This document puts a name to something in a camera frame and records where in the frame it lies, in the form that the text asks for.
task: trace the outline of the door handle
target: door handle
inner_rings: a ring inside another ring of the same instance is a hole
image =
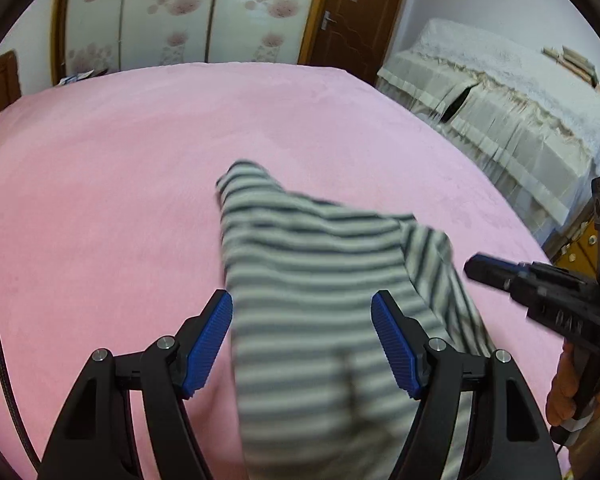
[[[333,23],[334,25],[338,23],[336,20],[331,19],[331,13],[328,10],[324,11],[324,17],[322,18],[322,30],[327,30],[327,25],[329,23]]]

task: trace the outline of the pink bedsheet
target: pink bedsheet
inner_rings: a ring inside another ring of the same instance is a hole
[[[214,184],[237,158],[287,189],[544,260],[486,177],[423,122],[345,72],[270,64],[134,70],[23,97],[0,115],[0,330],[40,455],[91,351],[144,349],[222,287]],[[561,341],[499,292],[468,289],[544,408]],[[158,478],[139,396],[145,478]],[[218,480],[246,478],[228,342],[187,411]],[[0,390],[0,449],[34,477]]]

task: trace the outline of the blue gripper pad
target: blue gripper pad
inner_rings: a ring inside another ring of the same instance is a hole
[[[379,292],[371,300],[371,321],[398,387],[406,390],[412,399],[419,399],[422,386],[418,382],[416,356]]]
[[[187,398],[202,388],[209,377],[211,367],[234,314],[234,302],[231,295],[225,292],[216,308],[202,329],[198,340],[187,358],[187,376],[182,383],[182,390]]]

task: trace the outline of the brown wooden door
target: brown wooden door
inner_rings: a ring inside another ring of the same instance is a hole
[[[401,0],[326,0],[311,65],[342,68],[374,84]]]

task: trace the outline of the person's hand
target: person's hand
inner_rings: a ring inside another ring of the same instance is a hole
[[[558,371],[551,384],[551,391],[546,399],[546,420],[552,426],[560,426],[569,420],[576,411],[573,396],[578,391],[580,377],[573,365],[573,344],[565,342],[562,346],[562,355],[558,362]],[[600,393],[596,399],[598,406],[593,419],[600,416]]]

